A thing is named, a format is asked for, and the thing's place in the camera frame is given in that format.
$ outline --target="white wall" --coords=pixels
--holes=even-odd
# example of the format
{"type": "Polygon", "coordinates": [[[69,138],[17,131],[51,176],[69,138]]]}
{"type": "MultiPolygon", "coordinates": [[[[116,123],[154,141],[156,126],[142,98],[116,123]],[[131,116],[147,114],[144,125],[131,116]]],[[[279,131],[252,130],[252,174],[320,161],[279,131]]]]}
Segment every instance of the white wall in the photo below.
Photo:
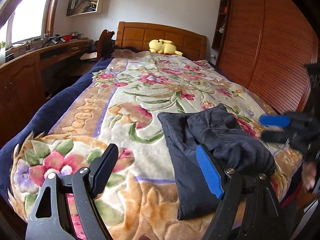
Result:
{"type": "Polygon", "coordinates": [[[72,32],[73,18],[66,17],[69,0],[58,0],[53,34],[67,35],[72,32]]]}
{"type": "Polygon", "coordinates": [[[118,29],[120,21],[174,26],[207,36],[207,56],[211,50],[220,0],[104,0],[102,14],[66,18],[68,0],[59,0],[55,33],[84,33],[98,40],[104,29],[118,29]]]}

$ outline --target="metal screw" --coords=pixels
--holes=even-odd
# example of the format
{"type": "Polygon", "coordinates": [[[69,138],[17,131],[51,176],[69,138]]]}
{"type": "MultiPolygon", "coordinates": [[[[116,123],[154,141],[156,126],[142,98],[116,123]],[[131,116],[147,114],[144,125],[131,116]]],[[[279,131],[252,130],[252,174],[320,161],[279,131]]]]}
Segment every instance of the metal screw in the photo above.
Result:
{"type": "Polygon", "coordinates": [[[234,174],[236,171],[235,171],[235,169],[233,169],[233,168],[226,168],[226,172],[227,172],[228,174],[234,174]]]}
{"type": "Polygon", "coordinates": [[[48,179],[53,179],[56,176],[56,174],[54,172],[50,172],[48,174],[48,179]]]}
{"type": "Polygon", "coordinates": [[[267,176],[266,176],[266,174],[264,174],[264,173],[259,173],[259,178],[260,178],[260,179],[266,179],[267,176]]]}
{"type": "Polygon", "coordinates": [[[88,168],[87,168],[87,167],[81,168],[81,169],[79,170],[79,172],[80,172],[81,174],[84,174],[84,173],[86,173],[87,171],[88,171],[88,168]]]}

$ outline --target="wooden desk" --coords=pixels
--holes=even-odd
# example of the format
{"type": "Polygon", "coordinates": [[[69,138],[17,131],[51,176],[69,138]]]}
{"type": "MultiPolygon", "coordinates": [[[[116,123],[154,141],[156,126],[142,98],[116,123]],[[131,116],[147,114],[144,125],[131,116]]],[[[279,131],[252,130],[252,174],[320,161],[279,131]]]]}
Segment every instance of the wooden desk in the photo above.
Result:
{"type": "Polygon", "coordinates": [[[84,53],[92,40],[39,49],[0,67],[0,148],[18,134],[46,102],[41,70],[84,53]]]}

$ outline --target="window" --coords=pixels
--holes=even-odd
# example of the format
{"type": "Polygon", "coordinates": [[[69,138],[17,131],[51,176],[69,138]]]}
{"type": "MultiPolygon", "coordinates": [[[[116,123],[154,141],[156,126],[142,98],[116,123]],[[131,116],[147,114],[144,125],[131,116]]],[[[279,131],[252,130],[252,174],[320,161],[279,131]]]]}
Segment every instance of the window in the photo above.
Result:
{"type": "Polygon", "coordinates": [[[8,21],[5,23],[5,25],[0,29],[0,43],[5,42],[5,38],[7,36],[7,26],[8,21]]]}
{"type": "Polygon", "coordinates": [[[1,28],[0,42],[4,38],[8,47],[14,43],[42,36],[46,1],[22,0],[6,23],[7,27],[5,25],[1,28]]]}

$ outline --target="bed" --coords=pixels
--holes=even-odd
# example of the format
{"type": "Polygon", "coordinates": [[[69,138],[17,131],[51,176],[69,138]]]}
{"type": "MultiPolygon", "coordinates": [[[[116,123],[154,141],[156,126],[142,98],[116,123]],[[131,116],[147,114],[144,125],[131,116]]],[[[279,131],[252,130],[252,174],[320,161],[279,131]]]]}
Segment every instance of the bed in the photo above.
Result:
{"type": "MultiPolygon", "coordinates": [[[[275,111],[204,60],[203,35],[163,25],[120,22],[116,45],[131,48],[114,50],[113,34],[102,32],[94,68],[42,106],[1,149],[0,193],[28,221],[48,173],[73,174],[115,143],[118,162],[105,191],[95,200],[112,237],[201,239],[213,214],[177,220],[174,170],[157,114],[199,112],[222,103],[244,131],[259,139],[264,127],[258,118],[275,111]],[[186,57],[141,51],[148,49],[152,39],[172,40],[186,57]]],[[[276,160],[271,182],[284,204],[301,157],[283,145],[263,144],[276,160]]],[[[71,195],[68,203],[77,236],[85,239],[71,195]]],[[[241,202],[235,226],[243,213],[241,202]]]]}

